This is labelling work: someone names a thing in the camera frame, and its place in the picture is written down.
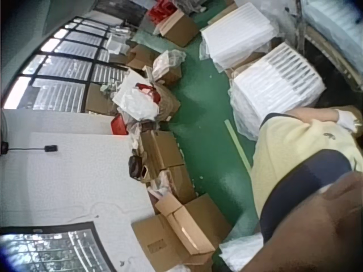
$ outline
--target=green painted floor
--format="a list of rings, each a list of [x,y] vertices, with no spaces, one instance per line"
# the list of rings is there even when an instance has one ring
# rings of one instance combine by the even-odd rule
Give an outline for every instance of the green painted floor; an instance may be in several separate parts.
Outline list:
[[[193,17],[199,28],[205,27],[209,19],[226,7],[223,0],[210,2],[206,12]],[[179,49],[187,53],[181,66],[183,77],[171,88],[181,107],[168,128],[180,144],[196,191],[208,193],[234,226],[227,240],[252,234],[258,218],[251,181],[224,123],[224,120],[230,120],[237,131],[227,76],[217,72],[212,60],[199,60],[200,35],[183,49],[141,31],[134,40],[159,52]],[[239,141],[252,164],[255,142],[241,135]]]

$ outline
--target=glass window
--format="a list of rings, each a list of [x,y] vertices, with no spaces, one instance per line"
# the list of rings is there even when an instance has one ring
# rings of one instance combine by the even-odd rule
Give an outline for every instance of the glass window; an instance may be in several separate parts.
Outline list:
[[[96,64],[92,76],[93,82],[109,82],[111,79],[123,81],[125,72],[117,68]]]
[[[56,50],[56,53],[65,53],[75,56],[81,56],[86,58],[94,58],[97,52],[97,47],[88,46],[84,44],[77,44],[76,42],[63,41]]]
[[[84,33],[72,32],[71,34],[69,34],[67,36],[67,40],[81,41],[83,43],[88,43],[88,44],[98,46],[98,45],[100,45],[102,38],[92,36],[92,35],[87,35]]]
[[[93,26],[93,27],[98,27],[98,28],[102,28],[104,30],[106,30],[108,28],[107,25],[104,24],[100,24],[100,23],[96,23],[96,22],[92,22],[92,21],[88,21],[88,20],[84,20],[82,22],[82,24],[87,24],[88,26]]]
[[[91,62],[77,59],[49,56],[39,71],[39,75],[87,80]]]
[[[33,87],[39,92],[33,102],[32,109],[59,112],[81,112],[84,84],[73,82],[36,79]]]
[[[49,39],[41,48],[43,52],[52,52],[53,49],[60,43],[59,39]]]
[[[36,55],[33,57],[32,61],[28,64],[28,66],[24,69],[23,74],[32,75],[35,70],[38,68],[39,64],[43,62],[45,55]]]
[[[108,62],[109,61],[109,54],[107,50],[101,49],[100,54],[98,56],[99,61]]]
[[[66,24],[64,27],[65,27],[65,28],[70,28],[70,29],[72,29],[72,28],[74,28],[76,25],[77,25],[76,23],[69,23],[69,24]]]
[[[105,34],[104,30],[97,29],[97,28],[94,28],[94,27],[88,27],[86,25],[81,25],[81,24],[78,27],[76,27],[75,29],[76,30],[81,30],[81,31],[86,31],[86,32],[93,33],[93,34],[97,34],[97,35],[100,35],[100,36],[104,36],[104,34]]]
[[[95,228],[87,228],[90,224],[84,223],[84,229],[79,225],[37,229],[42,233],[20,230],[2,235],[0,245],[16,271],[115,271]]]
[[[18,107],[20,100],[28,87],[30,79],[31,78],[29,77],[21,76],[16,80],[8,98],[5,101],[5,109],[16,109]]]
[[[61,39],[64,36],[66,36],[67,33],[68,33],[68,30],[65,30],[65,29],[61,28],[61,29],[58,30],[58,32],[56,34],[54,34],[54,38]]]

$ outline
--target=black frame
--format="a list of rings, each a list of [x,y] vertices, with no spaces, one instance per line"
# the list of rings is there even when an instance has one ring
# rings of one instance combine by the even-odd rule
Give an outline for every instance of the black frame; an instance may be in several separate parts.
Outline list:
[[[98,24],[102,24],[104,26],[106,26],[107,28],[106,29],[103,29],[103,28],[99,28],[99,27],[96,27],[96,26],[93,26],[93,25],[89,25],[89,24],[82,24],[82,22],[84,21],[90,21],[90,22],[94,22],[94,23],[98,23]],[[70,24],[70,23],[74,23],[76,24],[75,27],[73,28],[66,28],[65,26],[67,24]],[[90,32],[86,32],[86,31],[81,31],[81,30],[77,30],[76,28],[78,26],[87,26],[87,27],[91,27],[91,28],[95,28],[95,29],[99,29],[99,30],[102,30],[105,32],[104,36],[101,36],[101,35],[97,35],[97,34],[94,34],[94,33],[90,33]],[[29,81],[29,86],[31,86],[33,83],[34,83],[34,80],[35,79],[51,79],[51,80],[59,80],[59,81],[65,81],[65,82],[72,82],[72,83],[80,83],[80,84],[84,84],[85,85],[85,90],[83,92],[83,98],[82,98],[82,104],[81,104],[81,112],[85,112],[85,107],[86,107],[86,100],[87,100],[87,95],[88,95],[88,89],[89,89],[89,86],[90,84],[93,82],[92,81],[92,76],[93,76],[93,72],[94,72],[94,67],[96,64],[101,64],[101,65],[104,65],[104,66],[109,66],[109,67],[112,67],[112,68],[116,68],[118,70],[122,70],[122,71],[127,71],[127,67],[125,66],[120,66],[118,64],[115,64],[115,63],[110,63],[110,62],[104,62],[104,61],[100,61],[98,60],[99,56],[100,56],[100,52],[101,52],[101,49],[105,49],[103,47],[103,44],[104,42],[108,39],[107,38],[107,34],[110,33],[110,29],[111,29],[112,26],[108,25],[108,24],[105,24],[103,22],[99,22],[97,20],[93,20],[93,19],[89,19],[89,18],[83,18],[83,17],[79,17],[79,16],[76,16],[75,18],[73,18],[72,20],[68,21],[67,23],[65,23],[62,27],[58,28],[56,31],[52,32],[49,37],[47,39],[45,39],[38,47],[37,49],[26,59],[26,61],[23,63],[23,65],[21,65],[20,69],[18,70],[18,72],[13,76],[13,79],[11,81],[11,84],[9,84],[9,87],[7,88],[7,90],[5,91],[5,94],[4,94],[4,97],[2,98],[2,101],[1,101],[1,107],[4,106],[5,104],[5,101],[7,100],[14,84],[16,83],[16,80],[18,77],[28,77],[28,78],[31,78],[31,80]],[[54,38],[54,39],[59,39],[60,42],[59,44],[51,51],[51,52],[43,52],[41,51],[41,48],[43,47],[43,45],[45,43],[48,42],[49,39],[52,39],[53,36],[61,29],[65,29],[68,31],[68,33],[61,39],[59,38]],[[90,35],[90,36],[95,36],[95,37],[98,37],[101,39],[101,42],[99,45],[93,45],[93,44],[88,44],[86,42],[81,42],[81,41],[76,41],[76,40],[69,40],[67,39],[67,36],[70,35],[72,32],[78,32],[78,33],[83,33],[83,34],[87,34],[87,35]],[[76,55],[72,55],[72,54],[65,54],[65,53],[56,53],[54,52],[54,50],[63,42],[63,41],[69,41],[69,42],[72,42],[72,43],[76,43],[76,44],[83,44],[83,45],[88,45],[88,46],[91,46],[91,47],[95,47],[97,48],[97,51],[96,51],[96,54],[94,56],[94,58],[87,58],[87,57],[81,57],[81,56],[76,56]],[[33,57],[35,55],[44,55],[45,58],[43,59],[43,61],[39,64],[38,68],[34,71],[33,74],[29,75],[29,74],[23,74],[22,71],[24,71],[24,69],[29,65],[29,63],[33,60]],[[88,74],[88,78],[87,80],[80,80],[80,79],[71,79],[71,78],[63,78],[61,76],[52,76],[52,75],[38,75],[40,69],[42,68],[43,64],[45,64],[45,61],[48,59],[48,57],[50,56],[55,56],[55,57],[65,57],[65,58],[70,58],[70,59],[73,59],[73,60],[80,60],[80,61],[87,61],[87,62],[90,62],[91,63],[91,69],[89,71],[89,74]]]
[[[105,263],[109,267],[110,271],[116,272],[114,265],[112,264],[111,260],[109,259],[100,237],[98,236],[96,227],[93,222],[84,222],[84,223],[77,223],[77,224],[68,224],[68,225],[57,225],[57,226],[46,226],[46,227],[1,227],[0,228],[0,236],[1,235],[9,235],[9,234],[57,234],[57,233],[64,233],[70,231],[84,231],[84,230],[91,230],[93,238],[96,242],[98,249],[102,257],[105,260]]]

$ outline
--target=white plastic bag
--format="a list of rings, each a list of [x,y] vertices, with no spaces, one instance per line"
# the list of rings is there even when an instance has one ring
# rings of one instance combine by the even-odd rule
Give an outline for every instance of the white plastic bag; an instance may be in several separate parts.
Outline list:
[[[220,257],[233,272],[239,272],[263,247],[261,233],[242,237],[220,245]]]
[[[106,49],[111,54],[127,54],[130,46],[126,44],[128,36],[111,34],[106,43]]]
[[[206,45],[205,40],[203,39],[202,42],[199,45],[199,60],[207,60],[210,58],[208,46]]]
[[[185,61],[186,54],[179,50],[165,51],[156,58],[153,64],[154,80],[161,78],[169,68],[178,67]]]
[[[158,178],[150,183],[147,190],[157,199],[161,199],[167,193],[172,193],[167,171],[160,171]]]
[[[191,270],[185,265],[177,265],[166,272],[191,272]]]
[[[159,106],[154,103],[153,98],[136,87],[125,90],[119,106],[137,121],[154,121],[159,114]]]

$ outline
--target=open cardboard box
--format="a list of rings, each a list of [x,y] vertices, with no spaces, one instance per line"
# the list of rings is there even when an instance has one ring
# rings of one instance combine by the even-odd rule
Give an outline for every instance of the open cardboard box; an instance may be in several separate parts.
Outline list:
[[[156,272],[180,264],[208,263],[231,231],[208,195],[182,205],[172,194],[167,194],[155,206],[160,215],[133,223],[132,228]]]
[[[182,204],[196,198],[187,167],[171,132],[141,133],[138,153],[142,158],[141,182],[147,183],[166,171],[173,195]]]
[[[167,121],[174,116],[180,108],[180,101],[175,95],[165,86],[154,83],[154,87],[160,94],[161,100],[159,102],[159,114],[156,116],[157,121]]]
[[[85,111],[115,116],[117,114],[117,105],[110,98],[103,95],[101,85],[91,83],[88,88]]]
[[[126,65],[130,68],[136,70],[142,70],[146,66],[153,66],[155,59],[160,55],[160,53],[148,48],[142,44],[136,45],[131,48],[127,55],[109,55],[109,62]]]
[[[161,22],[159,28],[163,37],[180,47],[185,47],[199,33],[197,24],[180,10]]]
[[[165,86],[173,86],[182,78],[182,68],[180,65],[178,67],[169,67],[165,73],[156,80],[158,83]]]

